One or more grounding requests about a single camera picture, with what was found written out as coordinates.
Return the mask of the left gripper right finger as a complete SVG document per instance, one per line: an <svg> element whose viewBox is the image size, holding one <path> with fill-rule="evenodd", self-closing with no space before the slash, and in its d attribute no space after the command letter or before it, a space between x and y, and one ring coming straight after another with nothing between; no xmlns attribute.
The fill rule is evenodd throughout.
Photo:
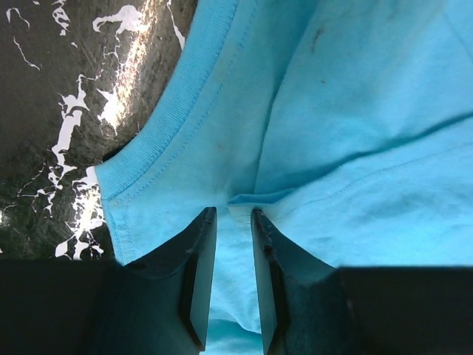
<svg viewBox="0 0 473 355"><path fill-rule="evenodd" d="M337 270L251 213L264 354L354 354L355 327Z"/></svg>

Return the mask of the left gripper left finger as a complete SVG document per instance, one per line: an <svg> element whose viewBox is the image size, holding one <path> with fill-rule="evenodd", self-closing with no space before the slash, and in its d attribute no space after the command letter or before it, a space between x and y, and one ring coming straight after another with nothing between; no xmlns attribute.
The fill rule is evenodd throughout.
<svg viewBox="0 0 473 355"><path fill-rule="evenodd" d="M119 354L205 350L217 210L203 209L179 234L125 266Z"/></svg>

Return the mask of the cyan t shirt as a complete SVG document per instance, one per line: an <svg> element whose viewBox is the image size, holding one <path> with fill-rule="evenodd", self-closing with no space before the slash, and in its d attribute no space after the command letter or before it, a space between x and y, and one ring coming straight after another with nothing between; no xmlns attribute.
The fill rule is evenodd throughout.
<svg viewBox="0 0 473 355"><path fill-rule="evenodd" d="M332 266L472 264L470 1L200 1L96 168L118 261L218 211L207 354L260 354L250 215Z"/></svg>

